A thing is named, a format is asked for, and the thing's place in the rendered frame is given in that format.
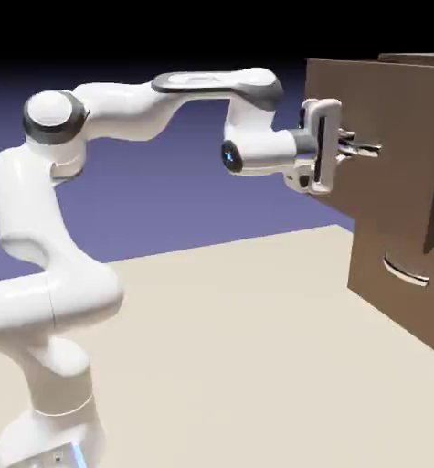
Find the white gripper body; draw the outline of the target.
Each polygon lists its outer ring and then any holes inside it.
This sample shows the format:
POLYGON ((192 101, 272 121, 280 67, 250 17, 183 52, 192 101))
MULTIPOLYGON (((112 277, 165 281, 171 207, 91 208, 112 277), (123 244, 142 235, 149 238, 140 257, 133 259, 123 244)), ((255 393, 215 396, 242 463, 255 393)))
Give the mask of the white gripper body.
POLYGON ((308 99, 302 103, 302 110, 303 130, 315 149, 310 192, 325 195, 333 190, 342 103, 337 99, 308 99))

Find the brown wooden cabinet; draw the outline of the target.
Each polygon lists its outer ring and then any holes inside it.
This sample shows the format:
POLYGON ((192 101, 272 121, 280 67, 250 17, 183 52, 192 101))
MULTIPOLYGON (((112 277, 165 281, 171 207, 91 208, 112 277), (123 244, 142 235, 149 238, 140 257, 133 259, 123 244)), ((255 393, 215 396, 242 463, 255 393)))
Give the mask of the brown wooden cabinet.
POLYGON ((434 53, 383 53, 369 61, 434 67, 434 53))

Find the straight silver drawer handle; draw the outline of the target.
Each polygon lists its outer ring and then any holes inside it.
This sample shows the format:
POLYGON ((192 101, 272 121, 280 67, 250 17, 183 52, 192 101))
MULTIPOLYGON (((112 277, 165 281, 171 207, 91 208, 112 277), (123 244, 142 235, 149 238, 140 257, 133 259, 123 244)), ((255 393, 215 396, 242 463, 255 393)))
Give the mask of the straight silver drawer handle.
POLYGON ((349 145, 354 148, 354 156, 353 157, 378 157, 381 150, 381 144, 364 144, 364 143, 357 143, 354 141, 351 142, 343 142, 339 141, 340 145, 349 145))

